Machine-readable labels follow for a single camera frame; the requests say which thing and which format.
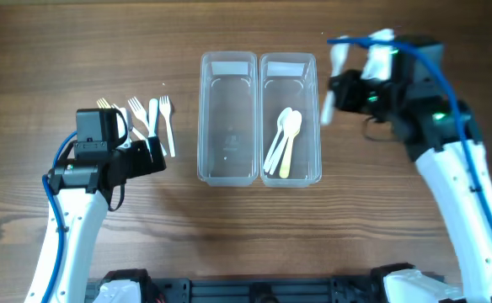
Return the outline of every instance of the wooden surface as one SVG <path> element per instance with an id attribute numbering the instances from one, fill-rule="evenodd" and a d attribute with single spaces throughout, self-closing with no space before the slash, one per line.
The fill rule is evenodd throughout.
<path id="1" fill-rule="evenodd" d="M 204 52 L 313 53 L 323 99 L 326 39 L 383 27 L 445 42 L 444 70 L 476 113 L 492 174 L 492 1 L 0 7 L 0 302 L 21 301 L 29 288 L 48 210 L 40 176 L 75 129 L 76 109 L 134 95 L 146 106 L 172 97 L 178 156 L 165 172 L 128 182 L 99 233 L 91 277 L 118 268 L 307 277 L 407 261 L 459 283 L 429 189 L 401 145 L 361 138 L 361 116 L 339 114 L 322 129 L 323 178 L 310 188 L 268 189 L 259 179 L 209 188 L 196 176 Z M 348 66 L 363 63 L 357 51 Z"/>

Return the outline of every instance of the spoon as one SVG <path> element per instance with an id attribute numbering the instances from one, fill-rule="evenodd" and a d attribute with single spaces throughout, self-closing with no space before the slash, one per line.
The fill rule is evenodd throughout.
<path id="1" fill-rule="evenodd" d="M 293 111 L 286 119 L 284 124 L 283 134 L 287 137 L 286 153 L 283 155 L 283 160 L 280 166 L 280 178 L 289 177 L 289 170 L 291 168 L 291 153 L 293 151 L 293 141 L 300 132 L 300 125 L 302 123 L 302 115 L 298 111 Z"/>
<path id="2" fill-rule="evenodd" d="M 276 151 L 274 151 L 274 156 L 271 159 L 272 165 L 270 167 L 269 174 L 273 174 L 274 171 L 276 170 L 276 167 L 278 167 L 278 163 L 280 163 L 281 154 L 283 154 L 283 150 L 286 147 L 287 140 L 289 139 L 290 134 L 294 132 L 294 131 L 289 132 L 289 130 L 294 128 L 294 124 L 296 124 L 297 120 L 299 120 L 298 128 L 300 128 L 300 123 L 302 122 L 302 115 L 298 111 L 293 110 L 287 116 L 286 121 L 284 122 L 283 139 L 281 140 L 280 145 L 276 148 Z"/>
<path id="3" fill-rule="evenodd" d="M 276 147 L 276 142 L 278 142 L 278 138 L 280 138 L 281 131 L 283 130 L 283 125 L 286 121 L 287 116 L 292 112 L 291 108 L 285 108 L 281 111 L 280 116 L 278 116 L 278 120 L 276 121 L 276 125 L 278 126 L 278 131 L 276 132 L 276 136 L 272 141 L 272 145 L 270 145 L 269 153 L 266 155 L 265 164 L 263 165 L 263 169 L 268 172 L 270 166 L 272 164 L 272 156 L 274 148 Z"/>

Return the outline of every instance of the divided bin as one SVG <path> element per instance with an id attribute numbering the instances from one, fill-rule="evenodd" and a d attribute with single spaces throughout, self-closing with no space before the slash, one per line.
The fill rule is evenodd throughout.
<path id="1" fill-rule="evenodd" d="M 201 60 L 197 174 L 211 186 L 248 186 L 260 174 L 266 186 L 307 187 L 321 179 L 315 57 L 303 53 L 219 51 Z M 281 111 L 302 114 L 291 170 L 280 178 L 262 166 Z"/>

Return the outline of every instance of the blue cable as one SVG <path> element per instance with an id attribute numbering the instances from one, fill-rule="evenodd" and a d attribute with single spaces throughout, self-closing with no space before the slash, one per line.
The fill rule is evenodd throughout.
<path id="1" fill-rule="evenodd" d="M 55 155 L 55 158 L 53 159 L 53 168 L 55 168 L 57 161 L 59 160 L 59 156 L 61 155 L 62 150 L 64 149 L 64 146 L 66 146 L 68 142 L 77 134 L 78 132 L 74 131 L 61 144 L 59 150 L 57 151 L 57 154 Z M 55 287 L 55 282 L 57 281 L 57 275 L 59 274 L 59 269 L 61 268 L 61 263 L 62 263 L 62 253 L 64 250 L 64 223 L 62 222 L 62 215 L 61 212 L 59 211 L 59 207 L 57 206 L 55 200 L 53 199 L 53 193 L 51 192 L 47 175 L 42 176 L 42 184 L 44 185 L 44 190 L 45 190 L 45 194 L 47 195 L 47 199 L 50 201 L 50 206 L 53 209 L 53 215 L 55 216 L 55 221 L 57 222 L 57 232 L 59 234 L 59 244 L 57 246 L 55 265 L 53 265 L 53 271 L 51 272 L 50 283 L 47 285 L 44 296 L 42 297 L 42 303 L 48 303 L 51 297 L 51 292 Z"/>
<path id="2" fill-rule="evenodd" d="M 454 120 L 456 123 L 456 130 L 459 136 L 459 139 L 462 142 L 463 154 L 465 155 L 465 160 L 467 161 L 469 171 L 471 173 L 471 179 L 473 180 L 474 187 L 476 188 L 476 195 L 479 198 L 480 205 L 482 210 L 484 211 L 484 215 L 486 220 L 488 221 L 489 228 L 492 231 L 492 213 L 491 209 L 488 205 L 488 200 L 485 197 L 482 184 L 480 184 L 478 170 L 476 169 L 476 165 L 474 164 L 473 156 L 468 147 L 467 136 L 465 135 L 465 129 L 463 128 L 461 113 L 457 106 L 457 98 L 452 86 L 447 81 L 447 79 L 442 74 L 441 70 L 433 64 L 424 54 L 419 52 L 412 45 L 408 45 L 405 43 L 393 41 L 393 40 L 373 40 L 370 38 L 344 38 L 344 39 L 328 39 L 328 44 L 351 44 L 351 45 L 359 45 L 362 48 L 369 48 L 372 45 L 387 45 L 392 46 L 400 51 L 404 51 L 412 56 L 414 56 L 418 61 L 420 61 L 425 68 L 430 72 L 430 74 L 437 79 L 437 82 L 444 90 L 445 94 L 448 97 L 448 101 L 450 102 L 450 106 L 452 107 L 452 112 L 454 115 Z"/>

